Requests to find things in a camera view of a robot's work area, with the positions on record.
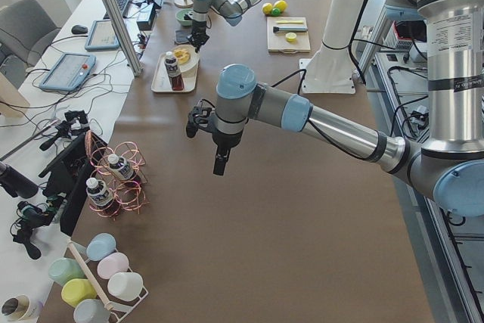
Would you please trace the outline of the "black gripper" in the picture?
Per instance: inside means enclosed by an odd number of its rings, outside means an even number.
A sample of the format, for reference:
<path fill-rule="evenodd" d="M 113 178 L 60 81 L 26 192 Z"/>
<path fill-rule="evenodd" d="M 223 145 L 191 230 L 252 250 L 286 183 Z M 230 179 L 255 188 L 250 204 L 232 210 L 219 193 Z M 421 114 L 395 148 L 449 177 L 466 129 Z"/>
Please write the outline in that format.
<path fill-rule="evenodd" d="M 209 40 L 206 33 L 207 29 L 207 13 L 198 13 L 192 11 L 188 14 L 191 19 L 191 33 L 187 39 L 191 45 L 194 46 L 195 52 L 198 53 L 202 45 L 205 45 Z"/>
<path fill-rule="evenodd" d="M 193 138 L 199 130 L 211 134 L 217 145 L 213 174 L 224 175 L 230 150 L 240 143 L 242 122 L 224 121 L 216 113 L 216 107 L 211 101 L 201 99 L 189 112 L 185 127 L 189 138 Z"/>

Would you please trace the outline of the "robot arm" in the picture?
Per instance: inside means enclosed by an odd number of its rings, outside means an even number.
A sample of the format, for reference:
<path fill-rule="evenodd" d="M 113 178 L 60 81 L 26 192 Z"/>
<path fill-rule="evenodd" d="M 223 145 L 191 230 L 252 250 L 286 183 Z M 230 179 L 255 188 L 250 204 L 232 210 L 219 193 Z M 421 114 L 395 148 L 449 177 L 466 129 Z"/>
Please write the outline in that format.
<path fill-rule="evenodd" d="M 237 26 L 243 14 L 261 0 L 193 0 L 193 17 L 189 43 L 198 53 L 209 40 L 206 33 L 208 12 L 213 9 L 231 26 Z"/>
<path fill-rule="evenodd" d="M 186 133 L 216 143 L 213 172 L 222 175 L 245 124 L 254 119 L 320 138 L 348 155 L 377 163 L 444 210 L 483 213 L 483 0 L 386 0 L 393 20 L 427 24 L 429 138 L 391 137 L 256 80 L 242 64 L 226 66 L 215 107 L 195 107 Z"/>

